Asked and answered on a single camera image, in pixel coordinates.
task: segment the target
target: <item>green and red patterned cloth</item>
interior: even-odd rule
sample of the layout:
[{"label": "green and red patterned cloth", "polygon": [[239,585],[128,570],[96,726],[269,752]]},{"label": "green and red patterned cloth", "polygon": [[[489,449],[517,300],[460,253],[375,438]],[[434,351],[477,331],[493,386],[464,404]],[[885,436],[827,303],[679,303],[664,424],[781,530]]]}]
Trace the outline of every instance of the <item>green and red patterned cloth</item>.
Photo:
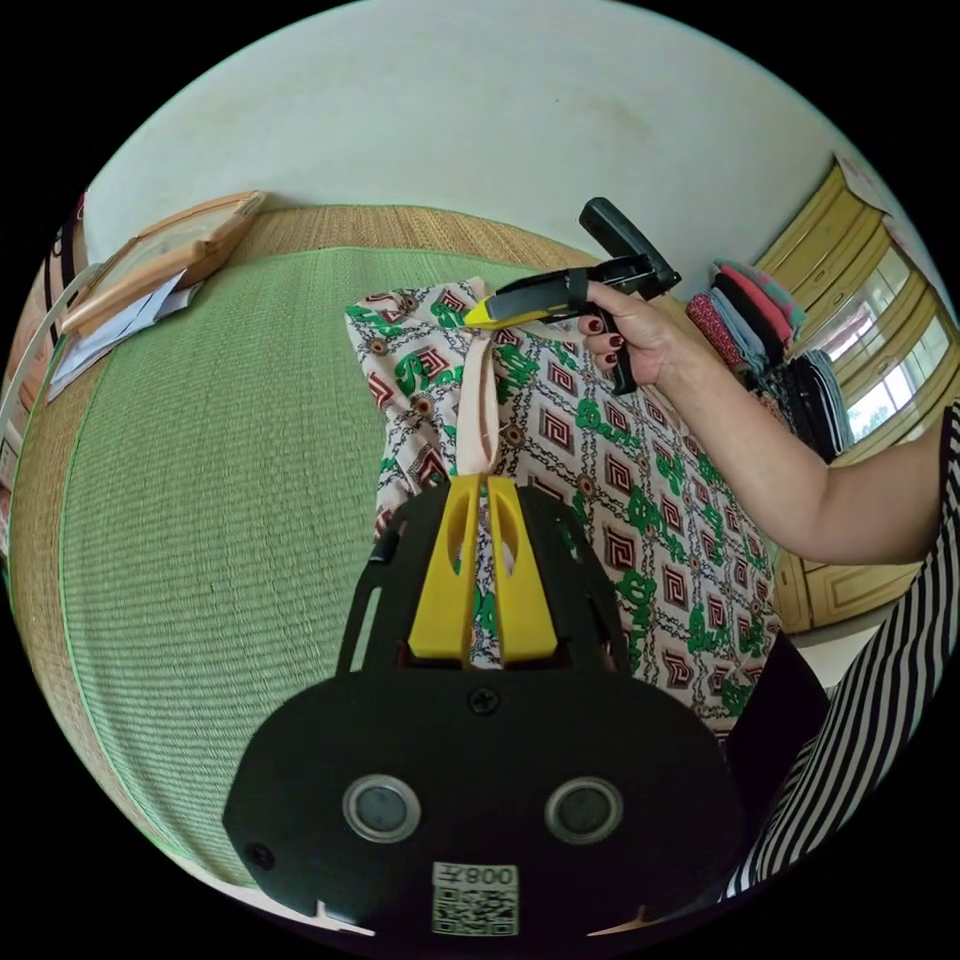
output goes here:
[{"label": "green and red patterned cloth", "polygon": [[[456,470],[457,409],[480,281],[397,290],[347,310],[386,416],[375,535],[401,503]],[[693,709],[720,739],[780,629],[759,530],[655,392],[615,397],[571,335],[496,334],[496,473],[569,504],[617,588],[633,675]],[[489,532],[481,525],[475,666],[499,649]]]}]

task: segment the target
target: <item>black and white stripes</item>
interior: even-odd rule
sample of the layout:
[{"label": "black and white stripes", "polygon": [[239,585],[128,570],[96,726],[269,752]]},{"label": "black and white stripes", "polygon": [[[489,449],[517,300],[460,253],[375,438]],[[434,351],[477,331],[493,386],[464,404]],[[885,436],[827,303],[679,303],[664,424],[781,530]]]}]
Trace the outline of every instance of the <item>black and white stripes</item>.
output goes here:
[{"label": "black and white stripes", "polygon": [[723,899],[772,877],[842,827],[886,776],[936,693],[960,632],[960,400],[944,417],[941,471],[933,550],[840,681],[820,733],[800,751]]}]

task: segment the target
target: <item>woman's arm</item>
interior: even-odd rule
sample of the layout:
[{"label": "woman's arm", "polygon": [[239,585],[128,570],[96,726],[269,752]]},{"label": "woman's arm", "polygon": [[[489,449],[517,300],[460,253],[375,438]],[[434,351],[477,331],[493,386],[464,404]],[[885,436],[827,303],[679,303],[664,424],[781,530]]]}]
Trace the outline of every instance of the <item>woman's arm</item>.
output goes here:
[{"label": "woman's arm", "polygon": [[[922,560],[937,534],[939,435],[847,467],[828,467],[770,415],[711,353],[655,308],[601,285],[590,299],[613,314],[638,383],[656,384],[720,471],[744,511],[785,550],[831,564]],[[581,318],[602,369],[610,337]]]}]

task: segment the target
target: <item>stack of clothes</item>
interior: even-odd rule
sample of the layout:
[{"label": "stack of clothes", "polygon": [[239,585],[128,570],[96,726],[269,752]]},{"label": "stack of clothes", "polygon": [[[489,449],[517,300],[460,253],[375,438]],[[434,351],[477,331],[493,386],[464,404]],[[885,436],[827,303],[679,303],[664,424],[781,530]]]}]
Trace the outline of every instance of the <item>stack of clothes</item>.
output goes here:
[{"label": "stack of clothes", "polygon": [[832,463],[854,444],[840,384],[822,350],[807,350],[747,386],[794,436]]},{"label": "stack of clothes", "polygon": [[790,362],[786,351],[806,320],[772,277],[733,260],[714,260],[711,286],[687,304],[687,316],[744,386],[826,463],[853,446],[840,385],[822,350]]},{"label": "stack of clothes", "polygon": [[783,363],[806,319],[772,277],[732,260],[714,261],[712,285],[693,296],[687,316],[731,370],[754,376]]}]

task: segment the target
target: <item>screw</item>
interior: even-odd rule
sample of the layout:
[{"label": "screw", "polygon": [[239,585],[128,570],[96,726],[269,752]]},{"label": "screw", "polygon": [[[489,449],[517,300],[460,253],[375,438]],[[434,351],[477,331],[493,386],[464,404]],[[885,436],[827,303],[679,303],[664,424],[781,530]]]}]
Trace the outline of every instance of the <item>screw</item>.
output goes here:
[{"label": "screw", "polygon": [[276,865],[276,858],[262,843],[250,843],[244,852],[247,859],[261,870],[272,870]]},{"label": "screw", "polygon": [[500,695],[489,687],[478,687],[467,698],[467,705],[478,717],[489,717],[500,706]]}]

